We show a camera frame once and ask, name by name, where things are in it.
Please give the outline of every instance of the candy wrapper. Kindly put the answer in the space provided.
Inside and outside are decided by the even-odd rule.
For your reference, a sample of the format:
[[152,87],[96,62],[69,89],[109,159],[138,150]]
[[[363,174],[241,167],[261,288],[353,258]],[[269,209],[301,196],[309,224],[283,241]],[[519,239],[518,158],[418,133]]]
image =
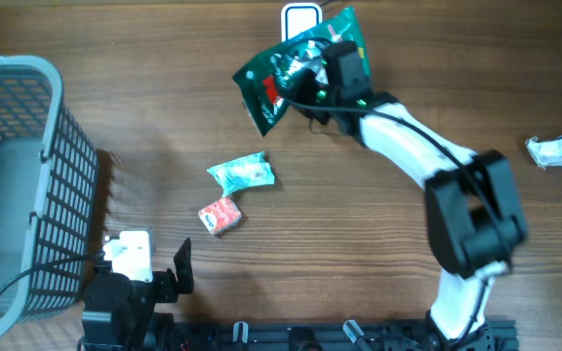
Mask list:
[[288,103],[279,96],[275,82],[284,90],[290,91],[300,83],[305,71],[310,69],[320,77],[316,78],[320,83],[328,84],[324,63],[317,59],[321,56],[324,45],[318,38],[333,43],[354,41],[359,56],[363,59],[363,68],[370,76],[365,41],[352,7],[345,8],[334,18],[259,53],[233,75],[233,80],[240,87],[244,105],[262,136],[279,122],[288,109]]
[[526,148],[533,156],[537,166],[562,166],[562,136],[555,140],[538,142],[538,138],[531,137],[526,140]]
[[222,197],[248,187],[274,184],[274,174],[263,155],[258,152],[207,170],[222,187]]
[[231,199],[223,197],[199,211],[199,218],[210,234],[217,236],[236,225],[242,218],[242,213]]

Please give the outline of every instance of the green wrapper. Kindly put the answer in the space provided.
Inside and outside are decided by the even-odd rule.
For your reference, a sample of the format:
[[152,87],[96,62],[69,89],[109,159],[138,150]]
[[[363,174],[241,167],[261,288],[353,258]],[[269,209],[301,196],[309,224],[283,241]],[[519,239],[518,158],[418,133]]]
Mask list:
[[363,59],[366,74],[370,75],[365,41],[352,7],[347,7],[334,18],[257,54],[233,75],[233,80],[240,87],[245,107],[262,136],[279,122],[288,109],[288,103],[277,92],[275,81],[283,89],[290,90],[307,69],[315,71],[322,68],[318,67],[322,63],[316,60],[320,56],[319,43],[308,41],[309,38],[325,38],[334,43],[354,41]]

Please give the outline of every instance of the wooden table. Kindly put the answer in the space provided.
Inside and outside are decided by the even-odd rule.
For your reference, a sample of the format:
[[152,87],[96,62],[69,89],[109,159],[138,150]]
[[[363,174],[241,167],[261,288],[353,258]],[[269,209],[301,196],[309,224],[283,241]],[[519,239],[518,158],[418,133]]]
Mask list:
[[[530,240],[486,313],[517,321],[522,350],[562,350],[562,169],[537,168],[524,148],[562,134],[562,2],[354,6],[378,89],[449,140],[509,158]],[[0,9],[0,54],[60,69],[67,105],[101,150],[94,238],[153,227],[155,269],[192,239],[195,294],[157,310],[227,323],[422,318],[439,266],[421,190],[350,138],[312,135],[294,111],[261,138],[242,107],[231,75],[279,41],[281,7]],[[211,237],[196,213],[221,189],[206,169],[260,150],[277,183],[237,195],[242,224]],[[18,325],[0,350],[72,350],[82,309]]]

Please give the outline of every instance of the laundry basket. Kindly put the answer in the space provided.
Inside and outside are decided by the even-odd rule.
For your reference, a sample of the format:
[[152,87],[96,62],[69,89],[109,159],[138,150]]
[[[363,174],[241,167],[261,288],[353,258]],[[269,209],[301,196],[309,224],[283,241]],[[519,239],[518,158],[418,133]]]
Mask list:
[[[0,57],[0,288],[33,265],[85,254],[99,164],[63,103],[58,71]],[[0,335],[79,297],[84,262],[34,273],[0,298]]]

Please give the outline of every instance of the white packet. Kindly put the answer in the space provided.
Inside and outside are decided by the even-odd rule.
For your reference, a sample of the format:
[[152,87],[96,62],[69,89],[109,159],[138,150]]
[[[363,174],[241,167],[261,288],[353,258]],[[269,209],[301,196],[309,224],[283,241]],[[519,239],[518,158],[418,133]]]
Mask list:
[[555,140],[537,142],[538,138],[531,137],[526,140],[526,148],[537,162],[537,166],[562,166],[562,136]]

